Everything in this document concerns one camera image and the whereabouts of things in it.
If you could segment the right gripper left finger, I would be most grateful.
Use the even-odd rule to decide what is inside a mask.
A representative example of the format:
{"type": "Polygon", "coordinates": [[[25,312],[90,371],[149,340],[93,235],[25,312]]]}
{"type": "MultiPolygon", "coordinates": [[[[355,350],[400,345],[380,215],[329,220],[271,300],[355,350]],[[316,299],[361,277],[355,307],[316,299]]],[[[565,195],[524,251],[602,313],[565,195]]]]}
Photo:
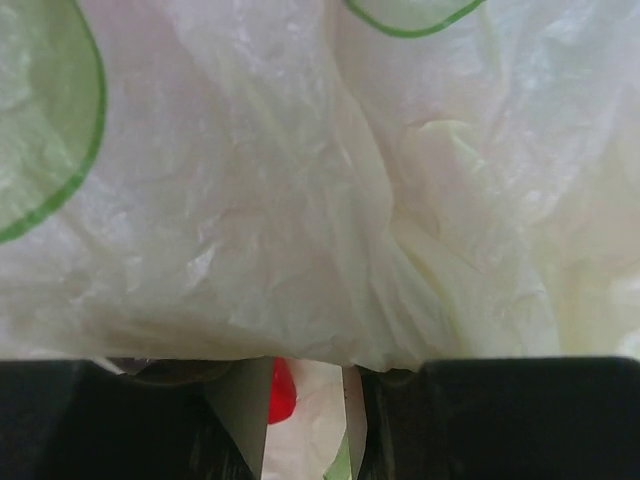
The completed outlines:
{"type": "Polygon", "coordinates": [[[1,364],[4,479],[257,479],[266,363],[153,384],[90,361],[1,364]]]}

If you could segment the green plastic grocery bag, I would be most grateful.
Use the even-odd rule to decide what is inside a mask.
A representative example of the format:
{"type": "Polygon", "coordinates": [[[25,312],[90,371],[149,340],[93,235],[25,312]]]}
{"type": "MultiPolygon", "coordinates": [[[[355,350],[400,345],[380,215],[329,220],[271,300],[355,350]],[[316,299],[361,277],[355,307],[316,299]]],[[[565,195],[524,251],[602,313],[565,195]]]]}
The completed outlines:
{"type": "Polygon", "coordinates": [[[635,1],[5,1],[1,364],[639,364],[635,1]]]}

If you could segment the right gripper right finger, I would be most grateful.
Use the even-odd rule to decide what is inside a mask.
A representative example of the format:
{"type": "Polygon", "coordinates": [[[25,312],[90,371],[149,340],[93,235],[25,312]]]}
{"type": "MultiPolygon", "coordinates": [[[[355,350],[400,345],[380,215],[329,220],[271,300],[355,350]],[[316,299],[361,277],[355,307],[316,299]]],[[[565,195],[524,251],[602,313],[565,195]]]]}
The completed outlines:
{"type": "Polygon", "coordinates": [[[639,364],[430,361],[343,373],[356,479],[635,479],[639,364]]]}

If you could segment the red chili pepper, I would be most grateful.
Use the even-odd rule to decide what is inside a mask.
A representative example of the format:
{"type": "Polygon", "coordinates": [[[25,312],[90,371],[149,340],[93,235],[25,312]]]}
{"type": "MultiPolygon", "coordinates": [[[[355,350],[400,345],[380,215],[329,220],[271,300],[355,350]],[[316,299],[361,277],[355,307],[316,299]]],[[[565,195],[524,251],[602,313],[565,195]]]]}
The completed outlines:
{"type": "Polygon", "coordinates": [[[273,364],[268,424],[289,419],[296,407],[297,390],[286,359],[276,357],[273,364]]]}

